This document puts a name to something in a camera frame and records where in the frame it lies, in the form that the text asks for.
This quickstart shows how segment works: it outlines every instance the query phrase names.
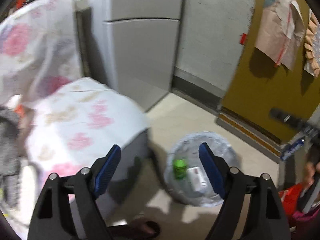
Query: white wall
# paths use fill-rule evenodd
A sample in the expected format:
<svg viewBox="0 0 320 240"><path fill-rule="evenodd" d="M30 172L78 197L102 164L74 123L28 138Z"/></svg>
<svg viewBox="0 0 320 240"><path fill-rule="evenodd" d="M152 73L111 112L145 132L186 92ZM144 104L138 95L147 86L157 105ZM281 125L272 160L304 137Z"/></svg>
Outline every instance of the white wall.
<svg viewBox="0 0 320 240"><path fill-rule="evenodd" d="M186 0L175 75L223 97L253 7L254 0Z"/></svg>

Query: tiled floor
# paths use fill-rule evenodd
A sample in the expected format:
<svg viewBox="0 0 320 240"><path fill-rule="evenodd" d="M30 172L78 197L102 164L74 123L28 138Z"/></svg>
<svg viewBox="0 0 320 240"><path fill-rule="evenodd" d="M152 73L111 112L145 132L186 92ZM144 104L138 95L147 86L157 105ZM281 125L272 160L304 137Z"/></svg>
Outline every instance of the tiled floor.
<svg viewBox="0 0 320 240"><path fill-rule="evenodd" d="M169 151L180 138L189 133L214 131L224 136L238 153L245 174L259 176L266 172L274 182L277 181L276 163L215 124L214 115L174 94L167 95L151 109L148 117L152 124L153 147L156 149L162 168L166 161L166 151ZM249 198L246 198L234 239L238 239L241 235L248 200ZM121 219L130 221L134 215L144 212L145 216L160 224L162 233L159 239L205 239L220 208L221 206L213 208L184 206L173 202L166 192L159 188L152 166L146 163L135 189L110 222Z"/></svg>

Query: wall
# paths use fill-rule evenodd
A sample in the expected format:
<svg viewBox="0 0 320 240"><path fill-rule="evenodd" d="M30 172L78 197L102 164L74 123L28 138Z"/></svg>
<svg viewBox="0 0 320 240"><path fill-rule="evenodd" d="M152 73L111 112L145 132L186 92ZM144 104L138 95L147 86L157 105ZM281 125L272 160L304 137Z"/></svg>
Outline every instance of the wall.
<svg viewBox="0 0 320 240"><path fill-rule="evenodd" d="M303 22L307 26L309 7L305 0L297 0ZM314 79L303 70L305 64L301 44L292 71L275 63L256 49L262 6L264 0L255 1L255 12L248 34L247 44L234 79L222 105L258 125L267 132L286 142L296 133L269 117L272 107L308 119L320 103L320 78Z"/></svg>
<svg viewBox="0 0 320 240"><path fill-rule="evenodd" d="M175 75L222 97L237 67L254 0L186 0Z"/></svg>

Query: blue gripper pad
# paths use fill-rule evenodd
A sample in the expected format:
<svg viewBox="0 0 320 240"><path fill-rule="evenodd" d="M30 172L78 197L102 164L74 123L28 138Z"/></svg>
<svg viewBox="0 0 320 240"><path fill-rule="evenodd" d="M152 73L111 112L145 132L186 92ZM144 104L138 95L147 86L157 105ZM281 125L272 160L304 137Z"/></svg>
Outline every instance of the blue gripper pad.
<svg viewBox="0 0 320 240"><path fill-rule="evenodd" d="M222 199L226 196L223 176L214 162L214 155L206 143L199 146L199 158L215 193Z"/></svg>
<svg viewBox="0 0 320 240"><path fill-rule="evenodd" d="M114 145L107 154L106 159L95 178L93 195L96 198L106 192L108 184L120 162L121 148L118 145Z"/></svg>

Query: plastic bag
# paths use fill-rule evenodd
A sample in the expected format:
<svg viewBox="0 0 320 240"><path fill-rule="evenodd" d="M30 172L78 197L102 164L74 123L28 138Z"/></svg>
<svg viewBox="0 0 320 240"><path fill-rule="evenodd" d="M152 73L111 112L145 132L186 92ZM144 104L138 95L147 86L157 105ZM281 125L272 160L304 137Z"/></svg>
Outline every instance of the plastic bag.
<svg viewBox="0 0 320 240"><path fill-rule="evenodd" d="M240 160L236 152L225 138L214 132L194 133L183 137L168 153L164 181L168 191L176 200L193 206L212 207L222 204L223 199L214 192L199 159L198 150L203 142L208 144L214 155L224 158L230 167L235 166L241 169ZM207 182L207 187L202 193L192 190L188 177L183 179L175 178L172 162L176 159L185 159L188 167L199 167L201 169Z"/></svg>

